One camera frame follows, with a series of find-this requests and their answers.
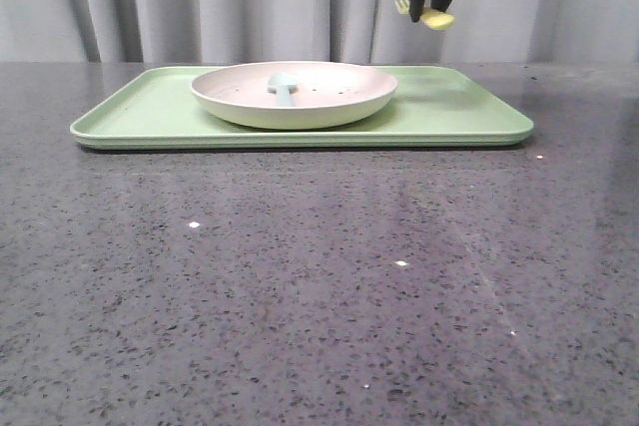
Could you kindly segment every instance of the granite countertop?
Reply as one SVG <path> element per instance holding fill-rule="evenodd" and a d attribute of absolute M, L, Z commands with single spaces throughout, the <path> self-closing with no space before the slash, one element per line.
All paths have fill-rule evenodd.
<path fill-rule="evenodd" d="M 105 154 L 0 64 L 1 425 L 639 422 L 639 67 L 459 64 L 512 148 Z"/>

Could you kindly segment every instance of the light blue spoon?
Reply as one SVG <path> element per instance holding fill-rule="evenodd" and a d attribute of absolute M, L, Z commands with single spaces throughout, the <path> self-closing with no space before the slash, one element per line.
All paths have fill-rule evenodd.
<path fill-rule="evenodd" d="M 293 107 L 291 91 L 298 87 L 296 78 L 285 72 L 277 72 L 269 78 L 269 92 L 276 94 L 276 105 L 278 107 Z"/>

